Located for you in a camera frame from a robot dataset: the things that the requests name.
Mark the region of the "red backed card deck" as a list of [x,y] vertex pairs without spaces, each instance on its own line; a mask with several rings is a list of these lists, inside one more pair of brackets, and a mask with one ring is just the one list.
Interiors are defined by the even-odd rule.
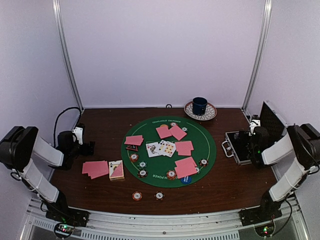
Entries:
[[82,165],[82,174],[88,174],[93,180],[109,174],[109,164],[107,161],[87,161]]

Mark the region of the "black red triangular dealer button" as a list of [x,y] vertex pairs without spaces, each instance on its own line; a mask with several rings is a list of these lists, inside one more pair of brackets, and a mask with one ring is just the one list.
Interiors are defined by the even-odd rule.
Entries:
[[139,151],[138,146],[137,145],[132,145],[132,144],[128,145],[125,149],[128,150],[128,151],[134,151],[134,152],[138,152]]

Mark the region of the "dealt red card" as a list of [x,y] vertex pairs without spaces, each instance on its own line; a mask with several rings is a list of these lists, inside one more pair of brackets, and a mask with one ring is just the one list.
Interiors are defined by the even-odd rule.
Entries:
[[197,167],[196,162],[194,161],[192,156],[189,156],[187,158],[183,158],[180,160],[175,161],[175,165],[178,168],[191,168],[191,167]]
[[182,140],[187,133],[183,131],[178,125],[174,125],[169,129],[171,135],[175,137],[178,141]]
[[132,136],[127,136],[125,138],[125,145],[135,145],[135,146],[140,146],[144,141],[144,138],[142,135],[132,135]]
[[157,127],[156,132],[158,133],[160,139],[165,139],[172,136],[168,127]]

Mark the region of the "dark chips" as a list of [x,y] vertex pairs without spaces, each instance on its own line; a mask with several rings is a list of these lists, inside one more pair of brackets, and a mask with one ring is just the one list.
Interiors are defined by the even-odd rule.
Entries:
[[206,167],[208,164],[209,164],[209,161],[208,161],[207,159],[201,159],[201,160],[199,161],[199,165],[200,165],[201,167]]
[[137,176],[139,178],[145,178],[145,177],[148,176],[148,171],[145,170],[145,169],[141,169],[141,170],[138,171]]

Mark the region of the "orange poker chip stack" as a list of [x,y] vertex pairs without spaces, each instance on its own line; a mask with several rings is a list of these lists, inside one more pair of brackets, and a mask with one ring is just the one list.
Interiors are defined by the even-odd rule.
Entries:
[[140,191],[135,191],[132,193],[132,199],[134,201],[140,201],[142,199],[143,195]]

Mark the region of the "dealt red card top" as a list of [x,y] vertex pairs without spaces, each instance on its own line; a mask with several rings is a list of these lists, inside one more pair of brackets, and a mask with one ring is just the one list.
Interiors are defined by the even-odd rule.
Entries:
[[169,129],[171,135],[175,137],[178,141],[182,140],[187,133],[183,131],[178,125],[174,125]]
[[165,139],[172,136],[168,127],[157,127],[156,132],[158,133],[160,139]]

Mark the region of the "blue small blind button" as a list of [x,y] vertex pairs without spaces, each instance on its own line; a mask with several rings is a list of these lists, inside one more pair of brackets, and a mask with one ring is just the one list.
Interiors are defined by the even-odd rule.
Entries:
[[181,183],[184,185],[188,185],[192,182],[192,177],[191,176],[185,176],[180,179]]

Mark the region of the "dark red poker chip stack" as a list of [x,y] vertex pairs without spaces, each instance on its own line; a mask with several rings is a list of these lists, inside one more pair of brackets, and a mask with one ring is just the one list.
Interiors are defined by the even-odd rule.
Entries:
[[162,191],[157,191],[154,194],[154,197],[155,197],[156,200],[162,201],[164,199],[164,197],[165,197],[165,194]]

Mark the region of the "queen of hearts card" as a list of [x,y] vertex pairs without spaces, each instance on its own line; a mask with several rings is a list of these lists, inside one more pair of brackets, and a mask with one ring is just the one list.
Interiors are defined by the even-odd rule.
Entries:
[[158,157],[160,154],[157,152],[159,146],[158,142],[151,142],[146,144],[147,155],[149,158]]

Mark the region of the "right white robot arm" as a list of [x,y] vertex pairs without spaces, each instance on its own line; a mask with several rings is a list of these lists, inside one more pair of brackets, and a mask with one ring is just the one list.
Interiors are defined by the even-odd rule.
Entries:
[[294,192],[302,201],[314,196],[312,184],[320,181],[320,133],[311,124],[288,125],[278,136],[257,126],[247,148],[256,168],[282,169],[280,178],[261,198],[256,210],[259,220],[268,220]]

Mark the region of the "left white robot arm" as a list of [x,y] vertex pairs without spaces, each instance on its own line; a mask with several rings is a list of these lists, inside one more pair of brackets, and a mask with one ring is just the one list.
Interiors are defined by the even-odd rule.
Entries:
[[52,185],[35,165],[32,156],[45,161],[51,168],[68,171],[78,156],[92,156],[95,142],[83,141],[84,128],[63,131],[58,146],[53,147],[39,136],[35,126],[14,126],[0,141],[0,161],[18,180],[36,192],[61,222],[72,218],[66,196]]

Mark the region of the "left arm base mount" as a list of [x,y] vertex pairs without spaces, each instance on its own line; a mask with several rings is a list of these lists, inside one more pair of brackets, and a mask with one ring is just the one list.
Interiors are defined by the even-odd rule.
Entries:
[[71,208],[70,213],[62,214],[56,210],[48,210],[45,217],[56,222],[64,223],[74,227],[86,227],[90,213],[85,210]]

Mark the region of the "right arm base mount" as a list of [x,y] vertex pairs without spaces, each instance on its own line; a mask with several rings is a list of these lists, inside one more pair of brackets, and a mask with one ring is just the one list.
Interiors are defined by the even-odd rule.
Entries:
[[271,221],[273,218],[282,216],[280,210],[273,212],[263,212],[260,207],[242,209],[238,212],[242,226],[255,225],[266,221]]

